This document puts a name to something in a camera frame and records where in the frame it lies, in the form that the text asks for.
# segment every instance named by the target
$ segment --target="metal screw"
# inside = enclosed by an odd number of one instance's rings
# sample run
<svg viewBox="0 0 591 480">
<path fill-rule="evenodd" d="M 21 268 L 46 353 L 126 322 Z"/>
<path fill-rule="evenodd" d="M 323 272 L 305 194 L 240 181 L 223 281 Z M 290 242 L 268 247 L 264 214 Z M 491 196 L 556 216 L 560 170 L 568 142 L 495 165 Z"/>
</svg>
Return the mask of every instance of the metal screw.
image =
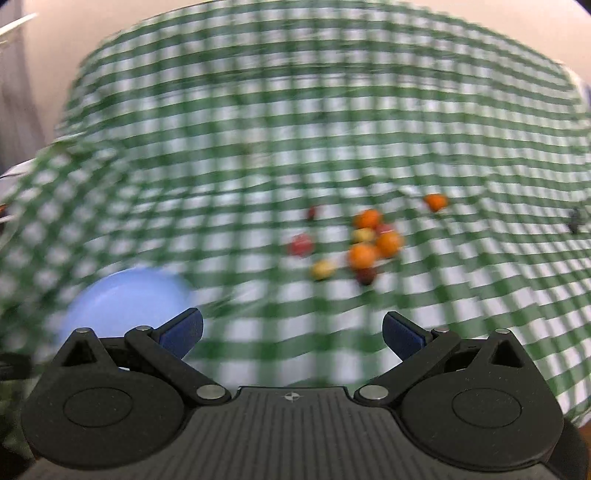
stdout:
<svg viewBox="0 0 591 480">
<path fill-rule="evenodd" d="M 197 389 L 197 395 L 204 400 L 218 400 L 226 394 L 226 389 L 221 385 L 204 385 Z"/>
<path fill-rule="evenodd" d="M 388 389 L 381 385 L 365 385 L 359 389 L 359 395 L 366 400 L 382 400 L 388 396 Z"/>
</svg>

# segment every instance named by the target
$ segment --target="plate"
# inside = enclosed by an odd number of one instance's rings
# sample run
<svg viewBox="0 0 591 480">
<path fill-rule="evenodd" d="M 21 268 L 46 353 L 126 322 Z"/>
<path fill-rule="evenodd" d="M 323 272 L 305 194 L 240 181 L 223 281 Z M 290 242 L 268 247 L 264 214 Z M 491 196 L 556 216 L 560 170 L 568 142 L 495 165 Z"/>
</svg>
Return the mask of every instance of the plate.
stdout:
<svg viewBox="0 0 591 480">
<path fill-rule="evenodd" d="M 138 325 L 159 327 L 193 306 L 185 281 L 153 268 L 131 268 L 102 278 L 70 305 L 60 345 L 72 331 L 92 328 L 99 338 L 119 337 Z"/>
</svg>

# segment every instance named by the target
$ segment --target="orange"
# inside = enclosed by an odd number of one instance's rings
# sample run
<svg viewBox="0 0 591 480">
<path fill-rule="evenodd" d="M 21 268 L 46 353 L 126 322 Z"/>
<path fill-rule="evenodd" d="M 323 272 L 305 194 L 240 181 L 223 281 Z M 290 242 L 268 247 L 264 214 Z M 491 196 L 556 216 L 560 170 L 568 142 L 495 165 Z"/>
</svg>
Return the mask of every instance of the orange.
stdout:
<svg viewBox="0 0 591 480">
<path fill-rule="evenodd" d="M 441 193 L 430 193 L 429 195 L 426 195 L 423 200 L 429 205 L 432 212 L 438 212 L 449 204 L 447 197 Z"/>
<path fill-rule="evenodd" d="M 378 250 L 370 244 L 356 244 L 349 249 L 349 265 L 354 270 L 373 267 L 378 257 Z"/>
<path fill-rule="evenodd" d="M 375 209 L 364 210 L 355 217 L 355 226 L 358 229 L 376 228 L 382 223 L 382 214 Z"/>
<path fill-rule="evenodd" d="M 402 237 L 394 231 L 382 233 L 375 241 L 375 246 L 384 258 L 390 258 L 396 255 L 403 244 Z"/>
</svg>

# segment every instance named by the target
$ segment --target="beige wall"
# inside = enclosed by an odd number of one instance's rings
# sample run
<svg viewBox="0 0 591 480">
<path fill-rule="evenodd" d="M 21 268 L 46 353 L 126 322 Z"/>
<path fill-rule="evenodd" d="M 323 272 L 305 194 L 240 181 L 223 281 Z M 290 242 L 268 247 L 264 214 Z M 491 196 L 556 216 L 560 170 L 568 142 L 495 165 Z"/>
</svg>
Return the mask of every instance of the beige wall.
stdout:
<svg viewBox="0 0 591 480">
<path fill-rule="evenodd" d="M 24 0 L 39 17 L 25 27 L 31 86 L 46 138 L 53 137 L 80 61 L 106 36 L 199 0 Z M 574 0 L 415 0 L 479 23 L 561 60 L 591 83 L 591 16 Z"/>
</svg>

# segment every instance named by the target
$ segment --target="white logo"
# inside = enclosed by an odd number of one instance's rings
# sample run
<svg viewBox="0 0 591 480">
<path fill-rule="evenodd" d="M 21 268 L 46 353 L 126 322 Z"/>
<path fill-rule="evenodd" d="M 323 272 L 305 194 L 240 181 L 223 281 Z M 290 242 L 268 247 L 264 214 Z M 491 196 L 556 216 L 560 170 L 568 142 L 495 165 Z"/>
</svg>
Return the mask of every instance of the white logo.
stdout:
<svg viewBox="0 0 591 480">
<path fill-rule="evenodd" d="M 283 395 L 283 398 L 286 399 L 287 401 L 290 401 L 293 403 L 296 400 L 299 400 L 301 398 L 301 395 L 296 392 L 289 392 L 289 393 L 286 393 L 285 395 Z"/>
</svg>

